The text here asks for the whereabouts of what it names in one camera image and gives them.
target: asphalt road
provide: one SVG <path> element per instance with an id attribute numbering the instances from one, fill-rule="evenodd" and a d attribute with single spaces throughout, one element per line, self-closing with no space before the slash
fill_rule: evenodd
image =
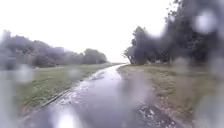
<path id="1" fill-rule="evenodd" d="M 124 84 L 113 66 L 22 121 L 23 128 L 179 128 L 148 100 L 147 88 Z"/>

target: grass verge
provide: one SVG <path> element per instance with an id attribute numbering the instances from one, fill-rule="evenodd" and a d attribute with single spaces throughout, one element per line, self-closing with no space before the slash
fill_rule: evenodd
<path id="1" fill-rule="evenodd" d="M 76 86 L 75 83 L 97 70 L 112 65 L 115 64 L 76 65 L 33 70 L 32 81 L 16 86 L 15 100 L 19 114 L 28 113 L 61 92 Z"/>
<path id="2" fill-rule="evenodd" d="M 125 81 L 141 74 L 145 82 L 153 86 L 162 109 L 169 108 L 175 118 L 188 123 L 192 122 L 199 101 L 205 95 L 213 95 L 217 85 L 215 78 L 202 68 L 180 74 L 168 66 L 127 65 L 119 68 L 118 72 Z"/>

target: overcast sky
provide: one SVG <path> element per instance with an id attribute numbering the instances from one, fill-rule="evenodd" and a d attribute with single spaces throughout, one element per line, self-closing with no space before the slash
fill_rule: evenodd
<path id="1" fill-rule="evenodd" d="M 169 0 L 1 0 L 0 29 L 74 52 L 94 48 L 124 62 L 132 33 L 144 26 L 158 36 Z"/>

